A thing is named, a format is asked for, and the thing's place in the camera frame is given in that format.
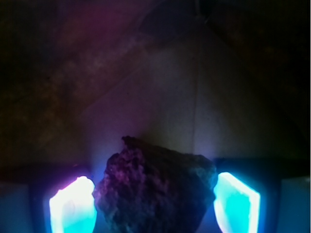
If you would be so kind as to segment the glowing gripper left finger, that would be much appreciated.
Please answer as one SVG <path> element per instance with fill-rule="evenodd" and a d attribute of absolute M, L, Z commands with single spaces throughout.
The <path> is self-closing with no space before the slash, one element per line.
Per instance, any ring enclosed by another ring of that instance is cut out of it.
<path fill-rule="evenodd" d="M 35 167 L 29 185 L 34 232 L 93 232 L 95 184 L 88 167 Z"/>

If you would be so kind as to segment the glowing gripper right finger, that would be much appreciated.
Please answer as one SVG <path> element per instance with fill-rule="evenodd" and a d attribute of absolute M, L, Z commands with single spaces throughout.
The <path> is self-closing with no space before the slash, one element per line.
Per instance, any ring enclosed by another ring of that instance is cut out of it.
<path fill-rule="evenodd" d="M 275 233 L 280 180 L 266 159 L 216 159 L 214 211 L 224 233 Z"/>

